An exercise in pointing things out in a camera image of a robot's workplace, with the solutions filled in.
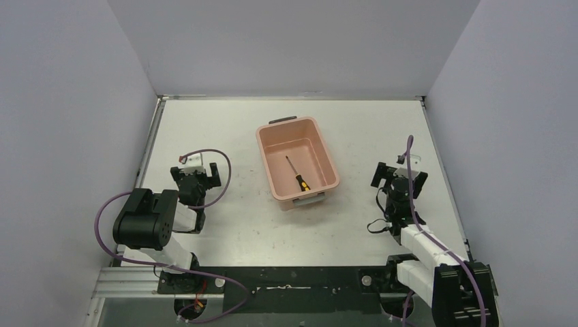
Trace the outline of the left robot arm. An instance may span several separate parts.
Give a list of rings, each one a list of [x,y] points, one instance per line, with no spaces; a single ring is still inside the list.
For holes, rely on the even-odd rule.
[[[177,274],[175,284],[186,294],[202,285],[198,258],[186,250],[173,233],[199,234],[206,220],[205,198],[208,190],[222,185],[216,163],[183,164],[170,169],[177,189],[155,193],[135,188],[112,229],[115,242],[148,255],[163,271]]]

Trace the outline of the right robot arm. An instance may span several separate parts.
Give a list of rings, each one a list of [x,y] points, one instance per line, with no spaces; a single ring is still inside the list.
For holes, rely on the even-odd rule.
[[[371,186],[386,199],[378,204],[382,231],[409,251],[388,258],[385,286],[419,296],[436,326],[499,326],[490,268],[450,250],[414,208],[427,177],[426,172],[384,162],[374,172]]]

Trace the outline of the black yellow screwdriver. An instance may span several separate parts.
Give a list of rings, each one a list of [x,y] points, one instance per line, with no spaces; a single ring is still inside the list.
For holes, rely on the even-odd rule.
[[[299,187],[301,189],[301,191],[309,191],[310,190],[310,186],[307,184],[307,182],[304,180],[304,178],[302,177],[301,174],[299,174],[295,168],[295,166],[293,165],[293,163],[291,162],[290,158],[288,156],[286,156],[286,161],[288,162],[291,170],[293,171],[294,175],[295,175],[295,179],[297,180],[297,182],[299,183]]]

